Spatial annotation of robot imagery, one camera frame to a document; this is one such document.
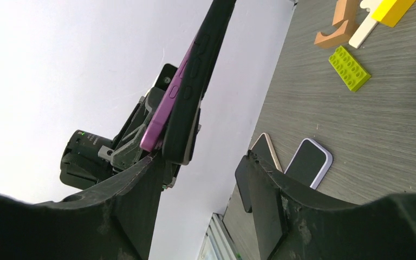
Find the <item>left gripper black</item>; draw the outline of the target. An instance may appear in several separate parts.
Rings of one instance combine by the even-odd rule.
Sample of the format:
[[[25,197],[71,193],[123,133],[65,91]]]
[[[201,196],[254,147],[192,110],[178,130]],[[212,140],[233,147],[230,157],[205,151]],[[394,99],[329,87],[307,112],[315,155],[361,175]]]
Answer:
[[[100,149],[98,155],[105,159],[107,169],[103,176],[98,178],[98,183],[130,168],[149,155],[140,148],[141,139],[176,72],[177,67],[172,64],[167,63],[163,66],[153,86],[141,97],[112,144]]]

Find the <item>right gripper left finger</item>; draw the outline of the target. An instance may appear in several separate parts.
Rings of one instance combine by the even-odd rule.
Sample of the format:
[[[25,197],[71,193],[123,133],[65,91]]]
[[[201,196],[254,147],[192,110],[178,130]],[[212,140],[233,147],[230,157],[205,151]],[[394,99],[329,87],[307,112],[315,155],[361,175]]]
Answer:
[[[164,168],[149,155],[60,202],[0,195],[0,259],[148,259]]]

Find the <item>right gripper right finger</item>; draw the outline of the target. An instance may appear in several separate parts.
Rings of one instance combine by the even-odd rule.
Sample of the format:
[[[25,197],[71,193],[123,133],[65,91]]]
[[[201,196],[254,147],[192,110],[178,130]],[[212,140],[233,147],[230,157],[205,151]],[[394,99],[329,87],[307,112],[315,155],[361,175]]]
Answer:
[[[261,259],[416,259],[416,193],[363,205],[307,187],[246,155]]]

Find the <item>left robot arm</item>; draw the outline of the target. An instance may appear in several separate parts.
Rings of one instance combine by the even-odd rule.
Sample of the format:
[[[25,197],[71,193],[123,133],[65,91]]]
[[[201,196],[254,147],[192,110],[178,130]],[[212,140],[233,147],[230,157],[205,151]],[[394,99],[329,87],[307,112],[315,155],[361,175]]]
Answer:
[[[144,152],[134,144],[151,114],[150,109],[162,96],[162,89],[152,87],[113,140],[77,130],[63,152],[60,180],[81,189],[81,193],[119,194],[133,188],[153,191],[172,188],[181,166],[166,161],[160,154]],[[127,147],[131,148],[127,168],[121,170],[111,165],[109,159],[115,150]]]

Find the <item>purple phone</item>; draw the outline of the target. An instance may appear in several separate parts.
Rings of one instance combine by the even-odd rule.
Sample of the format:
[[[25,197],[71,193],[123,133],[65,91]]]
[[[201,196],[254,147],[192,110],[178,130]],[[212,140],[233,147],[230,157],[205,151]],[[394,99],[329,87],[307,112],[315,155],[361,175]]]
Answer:
[[[162,97],[161,102],[159,103],[157,110],[155,111],[144,133],[144,136],[141,139],[140,148],[146,152],[153,151],[158,141],[160,140],[161,133],[163,132],[165,124],[170,116],[170,113],[176,101],[176,96],[179,92],[179,87],[181,85],[185,67],[189,60],[189,56],[193,46],[194,41],[192,41],[190,47],[188,48],[180,66],[178,67],[174,77],[172,78],[164,96]]]

